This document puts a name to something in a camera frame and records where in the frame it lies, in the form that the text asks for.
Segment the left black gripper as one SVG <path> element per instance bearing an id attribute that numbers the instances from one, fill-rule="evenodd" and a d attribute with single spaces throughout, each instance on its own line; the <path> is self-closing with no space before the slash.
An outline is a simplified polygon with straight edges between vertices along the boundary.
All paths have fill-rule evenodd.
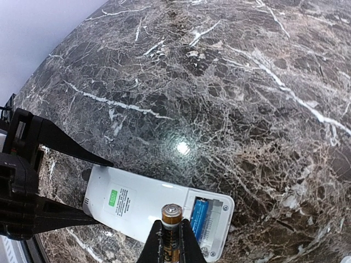
<path id="1" fill-rule="evenodd" d="M 1 234 L 26 240 L 61 228 L 100 224 L 83 210 L 37 198 L 38 178 L 33 166 L 38 143 L 31 141 L 30 125 L 39 144 L 90 163 L 114 166 L 83 148 L 52 121 L 17 108 L 1 152 Z"/>

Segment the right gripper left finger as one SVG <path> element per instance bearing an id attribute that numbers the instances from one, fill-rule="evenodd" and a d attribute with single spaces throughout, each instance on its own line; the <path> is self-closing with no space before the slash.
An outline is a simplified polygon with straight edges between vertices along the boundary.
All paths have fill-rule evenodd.
<path id="1" fill-rule="evenodd" d="M 156 220 L 136 263 L 164 263 L 163 224 Z"/>

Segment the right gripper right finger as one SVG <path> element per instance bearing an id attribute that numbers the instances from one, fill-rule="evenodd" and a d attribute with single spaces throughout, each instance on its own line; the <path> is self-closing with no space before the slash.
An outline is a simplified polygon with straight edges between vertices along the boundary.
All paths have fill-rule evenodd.
<path id="1" fill-rule="evenodd" d="M 179 238 L 180 263 L 206 263 L 187 219 L 183 219 L 179 224 Z"/>

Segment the blue battery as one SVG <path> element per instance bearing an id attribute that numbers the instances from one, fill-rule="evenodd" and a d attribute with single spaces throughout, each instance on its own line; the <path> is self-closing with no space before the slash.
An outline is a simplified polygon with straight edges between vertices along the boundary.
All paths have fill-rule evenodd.
<path id="1" fill-rule="evenodd" d="M 197 199 L 195 201 L 190 224 L 197 241 L 199 241 L 201 238 L 202 229 L 205 224 L 208 207 L 209 207 L 208 200 Z"/>

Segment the brown battery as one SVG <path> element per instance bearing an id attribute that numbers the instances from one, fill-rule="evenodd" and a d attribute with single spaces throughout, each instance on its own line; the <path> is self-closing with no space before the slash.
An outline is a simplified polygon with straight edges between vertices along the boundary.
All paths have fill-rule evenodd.
<path id="1" fill-rule="evenodd" d="M 166 204 L 162 208 L 164 261 L 179 262 L 179 224 L 182 208 L 177 204 Z"/>

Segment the white air conditioner remote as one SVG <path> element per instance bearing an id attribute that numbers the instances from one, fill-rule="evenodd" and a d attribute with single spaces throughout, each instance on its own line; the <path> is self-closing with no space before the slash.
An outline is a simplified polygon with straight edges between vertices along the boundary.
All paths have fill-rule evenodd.
<path id="1" fill-rule="evenodd" d="M 83 211 L 98 222 L 140 242 L 146 242 L 166 204 L 181 206 L 191 220 L 197 199 L 209 201 L 198 244 L 207 262 L 222 255 L 235 203 L 227 195 L 171 184 L 124 170 L 94 165 L 88 180 Z"/>

